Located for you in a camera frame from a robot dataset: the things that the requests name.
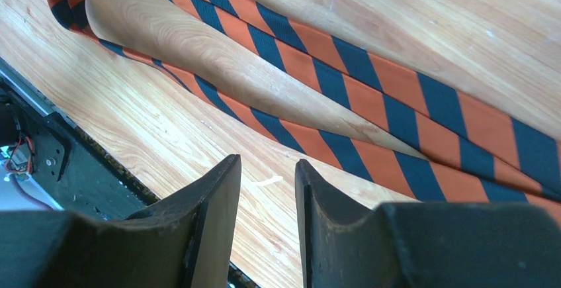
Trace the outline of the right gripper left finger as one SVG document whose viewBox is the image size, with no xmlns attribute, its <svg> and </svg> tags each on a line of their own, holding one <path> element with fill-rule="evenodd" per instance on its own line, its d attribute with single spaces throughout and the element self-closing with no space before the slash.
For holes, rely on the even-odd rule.
<svg viewBox="0 0 561 288">
<path fill-rule="evenodd" d="M 225 287 L 241 185 L 230 155 L 123 220 L 1 213 L 2 287 Z"/>
</svg>

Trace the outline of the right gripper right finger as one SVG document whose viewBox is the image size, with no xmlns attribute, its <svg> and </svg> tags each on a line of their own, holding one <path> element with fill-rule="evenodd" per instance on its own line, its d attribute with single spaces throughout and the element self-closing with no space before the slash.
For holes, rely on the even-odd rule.
<svg viewBox="0 0 561 288">
<path fill-rule="evenodd" d="M 295 169 L 305 287 L 559 287 L 560 227 L 527 204 L 367 208 Z"/>
</svg>

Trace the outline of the orange navy striped tie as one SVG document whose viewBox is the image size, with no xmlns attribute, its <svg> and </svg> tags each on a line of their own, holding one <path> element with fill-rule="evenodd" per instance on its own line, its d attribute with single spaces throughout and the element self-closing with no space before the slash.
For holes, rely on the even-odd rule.
<svg viewBox="0 0 561 288">
<path fill-rule="evenodd" d="M 280 119 L 195 73 L 99 38 L 85 0 L 47 0 L 55 19 L 147 64 L 254 131 L 420 201 L 520 202 L 560 219 L 560 142 L 425 74 L 276 13 L 254 0 L 169 0 L 274 67 L 421 153 L 410 156 Z"/>
</svg>

